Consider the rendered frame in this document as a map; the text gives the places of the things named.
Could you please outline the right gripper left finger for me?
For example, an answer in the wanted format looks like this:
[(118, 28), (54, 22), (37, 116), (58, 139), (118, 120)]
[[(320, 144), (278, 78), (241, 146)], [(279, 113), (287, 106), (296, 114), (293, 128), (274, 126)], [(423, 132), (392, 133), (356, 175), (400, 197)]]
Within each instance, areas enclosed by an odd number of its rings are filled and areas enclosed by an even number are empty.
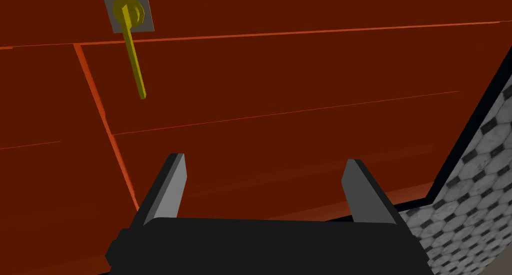
[(183, 153), (170, 154), (131, 222), (142, 227), (155, 218), (176, 218), (187, 181)]

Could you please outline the red-brown door leaf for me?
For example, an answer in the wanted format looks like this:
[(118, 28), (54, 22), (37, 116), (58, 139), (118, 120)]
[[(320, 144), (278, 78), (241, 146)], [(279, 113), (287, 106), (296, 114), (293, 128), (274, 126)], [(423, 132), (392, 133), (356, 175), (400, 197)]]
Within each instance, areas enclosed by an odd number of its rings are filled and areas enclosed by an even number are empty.
[(180, 217), (327, 221), (360, 159), (436, 265), (503, 209), (512, 0), (0, 0), (0, 275), (97, 275), (168, 155)]

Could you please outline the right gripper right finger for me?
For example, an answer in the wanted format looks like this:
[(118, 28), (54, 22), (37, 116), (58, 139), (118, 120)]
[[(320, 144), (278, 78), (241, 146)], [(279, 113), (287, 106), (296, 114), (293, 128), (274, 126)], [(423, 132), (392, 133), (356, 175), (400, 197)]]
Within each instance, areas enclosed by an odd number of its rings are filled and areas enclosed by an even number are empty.
[(397, 209), (360, 159), (348, 159), (341, 179), (344, 195), (356, 223), (402, 225)]

